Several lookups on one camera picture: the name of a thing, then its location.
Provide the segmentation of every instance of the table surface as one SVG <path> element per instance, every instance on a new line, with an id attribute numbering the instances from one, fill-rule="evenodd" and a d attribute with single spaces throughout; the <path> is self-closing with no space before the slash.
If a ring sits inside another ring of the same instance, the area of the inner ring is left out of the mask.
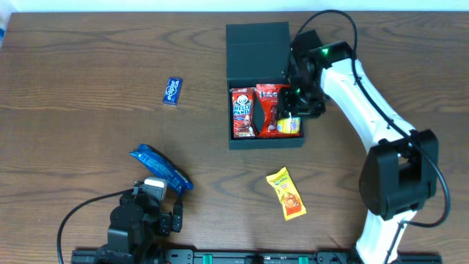
<path id="1" fill-rule="evenodd" d="M 150 144 L 195 185 L 173 243 L 197 249 L 314 251 L 351 248 L 366 208 L 358 178 L 366 152 L 340 109 L 305 121 L 302 148 L 228 150 L 228 23 L 289 21 L 310 12 L 17 13 L 0 50 L 0 263 L 55 263 L 56 232 L 78 203 L 129 188 L 150 173 L 128 153 Z M 402 252 L 469 259 L 469 16 L 458 12 L 351 12 L 358 57 L 384 98 L 440 142 L 452 193 L 441 227 L 409 227 Z M 314 22 L 324 43 L 352 41 L 345 19 Z M 177 107 L 163 106 L 169 76 L 184 79 Z M 308 210 L 285 222 L 265 176 L 286 166 Z M 170 197 L 165 202 L 172 208 Z M 118 198 L 67 223 L 75 247 L 106 243 Z M 416 217 L 434 221 L 437 195 Z"/>

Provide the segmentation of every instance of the blue snack package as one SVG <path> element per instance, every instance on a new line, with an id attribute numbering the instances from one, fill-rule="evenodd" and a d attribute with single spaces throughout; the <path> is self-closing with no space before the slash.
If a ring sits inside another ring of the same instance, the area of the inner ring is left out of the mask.
<path id="1" fill-rule="evenodd" d="M 168 84 L 166 85 L 166 91 L 163 97 L 163 103 L 176 106 L 177 101 L 179 100 L 179 94 L 181 93 L 181 88 L 181 78 L 169 77 Z"/>
<path id="2" fill-rule="evenodd" d="M 167 180 L 169 187 L 175 190 L 178 196 L 181 196 L 186 189 L 193 189 L 193 184 L 168 159 L 157 153 L 149 145 L 140 144 L 137 150 L 130 154 L 142 162 L 156 177 Z"/>

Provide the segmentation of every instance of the red snack package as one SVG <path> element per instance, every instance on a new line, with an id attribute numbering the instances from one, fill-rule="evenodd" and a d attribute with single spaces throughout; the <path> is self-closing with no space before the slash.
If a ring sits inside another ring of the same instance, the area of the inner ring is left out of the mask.
<path id="1" fill-rule="evenodd" d="M 257 84 L 256 94 L 264 110 L 264 125 L 259 137 L 280 138 L 300 136 L 300 133 L 282 133 L 277 130 L 278 93 L 282 88 L 290 88 L 288 84 Z"/>
<path id="2" fill-rule="evenodd" d="M 252 121 L 254 109 L 254 88 L 233 88 L 233 134 L 235 138 L 257 136 Z"/>

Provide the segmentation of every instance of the box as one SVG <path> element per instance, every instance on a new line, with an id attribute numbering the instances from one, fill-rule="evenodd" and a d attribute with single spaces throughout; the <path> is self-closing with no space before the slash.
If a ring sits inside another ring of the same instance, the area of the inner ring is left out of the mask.
<path id="1" fill-rule="evenodd" d="M 235 139 L 231 88 L 256 84 L 286 84 L 282 71 L 287 66 L 290 33 L 288 22 L 226 25 L 226 79 L 228 85 L 229 149 L 247 150 L 301 147 L 305 142 L 303 121 L 300 136 L 285 139 Z M 254 102 L 254 125 L 264 122 L 260 102 Z"/>

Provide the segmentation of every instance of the small blue package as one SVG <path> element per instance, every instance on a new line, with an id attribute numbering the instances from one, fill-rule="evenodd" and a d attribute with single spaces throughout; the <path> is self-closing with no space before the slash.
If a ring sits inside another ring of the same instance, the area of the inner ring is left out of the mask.
<path id="1" fill-rule="evenodd" d="M 176 77 L 169 77 L 166 91 L 163 97 L 163 103 L 167 105 L 176 106 L 181 93 L 182 79 Z"/>
<path id="2" fill-rule="evenodd" d="M 192 190 L 193 184 L 177 170 L 162 154 L 147 144 L 140 144 L 136 151 L 130 153 L 151 171 L 156 177 L 168 181 L 169 186 L 182 196 L 184 190 Z"/>

